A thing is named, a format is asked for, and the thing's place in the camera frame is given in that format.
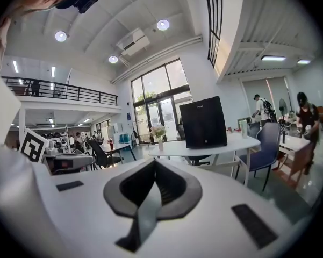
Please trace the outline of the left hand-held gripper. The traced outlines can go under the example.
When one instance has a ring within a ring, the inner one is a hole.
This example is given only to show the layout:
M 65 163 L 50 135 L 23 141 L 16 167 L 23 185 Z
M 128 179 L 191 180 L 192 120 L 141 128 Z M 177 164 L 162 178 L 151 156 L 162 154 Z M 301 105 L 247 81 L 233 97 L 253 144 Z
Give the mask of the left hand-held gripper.
M 60 153 L 55 143 L 26 129 L 19 152 L 30 161 L 45 164 L 52 175 L 71 174 L 93 165 L 95 159 L 83 153 Z

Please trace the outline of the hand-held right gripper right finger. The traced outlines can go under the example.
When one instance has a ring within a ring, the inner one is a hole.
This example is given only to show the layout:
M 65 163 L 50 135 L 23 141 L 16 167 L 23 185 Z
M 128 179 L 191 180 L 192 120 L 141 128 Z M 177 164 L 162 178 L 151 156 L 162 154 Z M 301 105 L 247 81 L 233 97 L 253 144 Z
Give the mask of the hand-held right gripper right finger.
M 184 218 L 199 203 L 203 189 L 193 175 L 161 160 L 155 160 L 155 183 L 161 195 L 157 220 Z

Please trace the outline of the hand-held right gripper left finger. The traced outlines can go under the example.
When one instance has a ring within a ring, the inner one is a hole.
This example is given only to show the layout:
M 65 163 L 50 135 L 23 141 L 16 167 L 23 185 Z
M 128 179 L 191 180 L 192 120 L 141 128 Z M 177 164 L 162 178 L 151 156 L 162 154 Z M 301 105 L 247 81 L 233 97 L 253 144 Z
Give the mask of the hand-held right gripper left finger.
M 156 227 L 161 209 L 155 161 L 148 160 L 111 178 L 103 195 L 116 215 L 132 221 L 128 233 L 119 238 L 116 245 L 129 252 L 138 251 Z

